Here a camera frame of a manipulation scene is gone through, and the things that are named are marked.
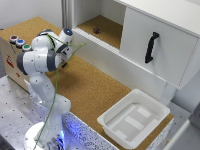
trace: cork board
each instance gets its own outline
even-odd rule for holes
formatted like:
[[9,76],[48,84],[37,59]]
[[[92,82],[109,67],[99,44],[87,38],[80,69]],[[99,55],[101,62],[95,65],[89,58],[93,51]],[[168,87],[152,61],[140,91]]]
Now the cork board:
[[[98,16],[83,24],[77,26],[85,32],[103,40],[104,42],[120,49],[123,26],[113,22],[103,16]],[[95,34],[93,29],[98,27],[100,29],[99,34]]]
[[[36,17],[0,31],[0,36],[2,39],[7,41],[8,45],[10,45],[8,43],[9,37],[14,34],[24,39],[27,44],[31,44],[33,38],[40,31],[48,28],[52,29],[56,34],[59,34],[61,31],[45,20]],[[102,126],[97,122],[97,118],[121,98],[127,95],[131,89],[77,56],[74,56],[64,69],[59,67],[58,72],[57,93],[70,99],[72,103],[71,112],[103,137],[112,142],[119,149],[123,150],[121,146],[104,133]],[[55,85],[55,72],[49,72],[46,74]],[[20,78],[22,82],[23,78],[27,78],[27,76],[25,77],[22,75]],[[167,116],[162,123],[143,141],[137,150],[144,150],[147,148],[172,119],[173,116],[171,114]]]

